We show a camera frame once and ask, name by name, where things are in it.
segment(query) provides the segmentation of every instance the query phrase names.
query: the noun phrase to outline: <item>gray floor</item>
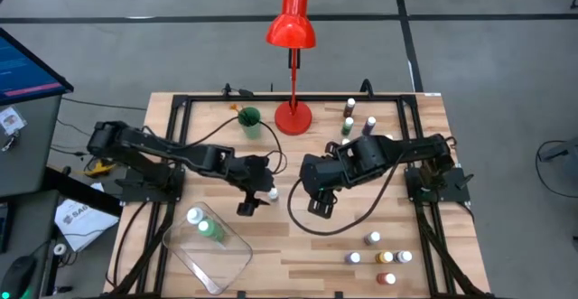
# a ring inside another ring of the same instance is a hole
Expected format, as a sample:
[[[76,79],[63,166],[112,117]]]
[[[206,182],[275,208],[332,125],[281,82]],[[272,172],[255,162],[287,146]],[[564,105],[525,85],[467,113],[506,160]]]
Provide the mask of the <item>gray floor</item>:
[[[571,0],[406,0],[410,14],[561,14]],[[274,14],[280,0],[4,0],[3,17]],[[310,13],[395,13],[396,0],[310,0]],[[299,90],[411,91],[397,22],[313,23],[318,47],[303,52]],[[75,86],[71,95],[146,106],[153,91],[288,90],[286,52],[265,43],[266,23],[6,24],[6,30]],[[578,293],[578,200],[547,192],[534,171],[545,140],[578,135],[578,21],[413,22],[425,91],[442,92],[471,196],[492,291],[516,298]],[[63,103],[61,120],[143,122],[144,113]],[[87,138],[58,127],[54,143]],[[83,162],[52,154],[51,163]],[[577,181],[542,167],[561,192]],[[87,248],[60,285],[63,297],[96,295],[115,232]]]

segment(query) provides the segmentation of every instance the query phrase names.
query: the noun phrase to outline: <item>black robotic arm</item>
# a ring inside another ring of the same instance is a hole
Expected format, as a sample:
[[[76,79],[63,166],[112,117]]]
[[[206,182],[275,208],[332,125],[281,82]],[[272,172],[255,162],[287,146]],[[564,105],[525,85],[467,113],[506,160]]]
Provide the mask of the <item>black robotic arm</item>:
[[[299,176],[311,200],[308,211],[329,219],[336,203],[334,192],[372,181],[391,167],[424,160],[423,185],[440,188],[443,173],[453,168],[447,140],[441,135],[393,141],[382,135],[362,136],[345,145],[329,142],[324,156],[306,154]]]
[[[273,188],[273,175],[267,168],[269,158],[249,155],[235,157],[235,149],[221,145],[180,145],[171,140],[124,122],[98,122],[90,138],[88,150],[98,158],[107,158],[138,171],[151,184],[162,186],[170,183],[173,168],[169,164],[155,163],[143,154],[152,154],[176,163],[201,176],[217,178],[238,187],[245,200],[239,203],[237,214],[252,216],[255,208],[267,202],[256,199],[255,192],[269,192]]]

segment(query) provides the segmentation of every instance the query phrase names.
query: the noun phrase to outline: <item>monitor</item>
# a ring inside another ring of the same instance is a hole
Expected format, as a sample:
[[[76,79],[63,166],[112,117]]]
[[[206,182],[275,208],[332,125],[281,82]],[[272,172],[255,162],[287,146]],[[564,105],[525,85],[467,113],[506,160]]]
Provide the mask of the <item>monitor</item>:
[[[0,106],[72,90],[62,76],[0,28]]]

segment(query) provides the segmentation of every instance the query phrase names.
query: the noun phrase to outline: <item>wooden tabletop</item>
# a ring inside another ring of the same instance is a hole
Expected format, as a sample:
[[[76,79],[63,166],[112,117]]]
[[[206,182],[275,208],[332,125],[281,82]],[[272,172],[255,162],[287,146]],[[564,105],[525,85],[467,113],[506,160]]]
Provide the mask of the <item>wooden tabletop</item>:
[[[151,96],[144,124],[158,135],[164,135],[170,113],[172,93],[154,93]],[[424,135],[440,133],[451,135],[447,117],[439,95],[416,94]],[[426,297],[429,295],[420,246],[415,209],[407,199],[403,170],[396,171],[383,198],[373,214],[363,223],[332,237],[317,237],[300,230],[289,219],[286,209],[287,193],[298,178],[304,154],[323,154],[329,141],[340,142],[342,124],[341,102],[308,102],[313,112],[313,122],[304,135],[284,135],[276,129],[274,114],[276,102],[243,102],[238,105],[257,107],[262,120],[270,125],[281,142],[288,158],[287,169],[275,177],[280,201],[271,206],[260,206],[253,217],[236,214],[237,205],[243,200],[243,192],[223,181],[200,177],[187,172],[182,200],[176,206],[175,220],[186,215],[194,202],[206,202],[233,228],[252,248],[253,258],[237,281],[221,296],[231,297],[237,291],[247,291],[248,297],[333,297],[342,291],[345,297]],[[195,141],[214,130],[222,122],[236,115],[228,102],[195,102],[192,107],[187,143]],[[406,109],[411,135],[411,112]],[[375,135],[392,135],[401,139],[397,109],[388,102],[358,102],[353,112],[355,127],[351,138],[360,134],[367,117],[377,119]],[[206,141],[208,144],[233,146],[236,156],[266,154],[276,149],[273,136],[262,130],[259,140],[245,138],[238,124],[229,124]],[[276,157],[272,155],[270,166],[275,168]],[[324,220],[307,212],[309,196],[303,186],[297,188],[293,206],[295,217],[305,226],[318,230],[342,227],[365,213],[383,184],[385,176],[373,182],[337,193],[339,203],[330,220]],[[128,220],[135,213],[138,203],[123,210],[117,233],[115,252],[111,258],[109,274],[112,275],[114,257],[120,236]],[[141,211],[130,229],[120,258],[119,277],[122,279],[141,255],[151,205]],[[447,244],[453,258],[463,272],[480,289],[489,291],[488,280],[481,260],[480,248],[470,215],[455,203],[440,203]],[[382,240],[367,246],[363,236],[378,231]],[[407,264],[377,264],[375,255],[380,250],[409,250],[414,259]],[[361,264],[346,265],[343,258],[351,251],[361,254]],[[151,259],[147,290],[152,290],[157,253]],[[443,274],[439,258],[433,254],[440,291],[444,291]],[[394,285],[379,285],[378,273],[388,272],[396,276]],[[163,296],[210,296],[187,267],[169,253],[164,277]]]

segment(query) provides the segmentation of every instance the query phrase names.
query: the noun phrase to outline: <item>transparent box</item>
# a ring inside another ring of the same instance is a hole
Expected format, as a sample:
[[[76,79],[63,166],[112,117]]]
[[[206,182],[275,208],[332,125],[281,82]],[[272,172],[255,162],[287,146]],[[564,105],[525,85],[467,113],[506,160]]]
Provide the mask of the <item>transparent box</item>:
[[[241,274],[253,256],[253,250],[227,223],[204,202],[191,207],[203,211],[203,220],[211,219],[222,228],[218,240],[201,235],[199,224],[185,215],[164,233],[164,245],[197,276],[210,294],[223,293]]]

